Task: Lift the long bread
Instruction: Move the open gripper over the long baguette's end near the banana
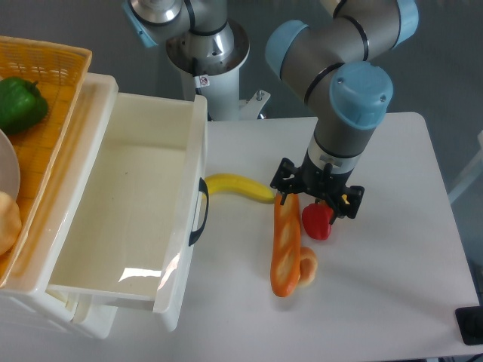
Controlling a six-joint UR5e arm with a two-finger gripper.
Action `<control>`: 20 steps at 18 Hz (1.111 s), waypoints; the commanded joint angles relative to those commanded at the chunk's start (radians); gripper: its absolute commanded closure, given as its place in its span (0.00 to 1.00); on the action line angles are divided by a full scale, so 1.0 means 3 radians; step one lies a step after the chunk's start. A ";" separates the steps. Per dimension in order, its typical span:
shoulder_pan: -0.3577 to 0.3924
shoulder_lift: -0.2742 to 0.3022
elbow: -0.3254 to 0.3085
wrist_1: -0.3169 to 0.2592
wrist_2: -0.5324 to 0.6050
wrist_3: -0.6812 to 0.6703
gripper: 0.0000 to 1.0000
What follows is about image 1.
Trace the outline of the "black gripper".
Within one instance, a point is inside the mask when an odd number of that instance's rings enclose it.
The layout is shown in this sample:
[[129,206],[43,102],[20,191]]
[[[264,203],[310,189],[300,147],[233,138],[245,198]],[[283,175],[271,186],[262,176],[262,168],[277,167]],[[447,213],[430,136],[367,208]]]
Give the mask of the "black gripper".
[[[315,199],[325,201],[332,211],[329,224],[333,225],[337,218],[354,219],[363,199],[363,186],[347,186],[352,171],[335,173],[333,164],[326,164],[322,169],[315,166],[310,158],[304,158],[300,167],[283,158],[270,183],[279,194],[279,204],[283,206],[289,194],[305,193]],[[350,205],[344,204],[342,195],[348,197]]]

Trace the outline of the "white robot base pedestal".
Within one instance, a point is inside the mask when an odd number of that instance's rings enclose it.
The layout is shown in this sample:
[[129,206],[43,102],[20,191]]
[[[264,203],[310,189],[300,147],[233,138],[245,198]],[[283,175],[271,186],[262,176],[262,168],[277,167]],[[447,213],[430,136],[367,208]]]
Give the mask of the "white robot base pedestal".
[[271,94],[257,90],[247,100],[240,97],[240,68],[250,52],[246,31],[234,20],[213,35],[185,32],[166,41],[171,64],[180,74],[185,100],[202,95],[213,121],[262,118]]

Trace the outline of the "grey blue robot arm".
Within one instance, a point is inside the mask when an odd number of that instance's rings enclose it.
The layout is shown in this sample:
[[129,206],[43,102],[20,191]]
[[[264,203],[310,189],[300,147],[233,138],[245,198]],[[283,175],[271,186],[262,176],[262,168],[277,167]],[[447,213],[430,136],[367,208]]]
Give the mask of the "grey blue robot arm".
[[[205,97],[211,121],[241,118],[239,70],[250,45],[225,1],[122,7],[145,46],[165,46],[186,99]],[[304,193],[325,202],[329,223],[357,215],[365,191],[347,180],[393,95],[390,77],[371,61],[410,38],[418,23],[413,1],[338,1],[323,29],[291,20],[271,34],[267,64],[318,119],[303,163],[283,159],[272,179],[283,197]]]

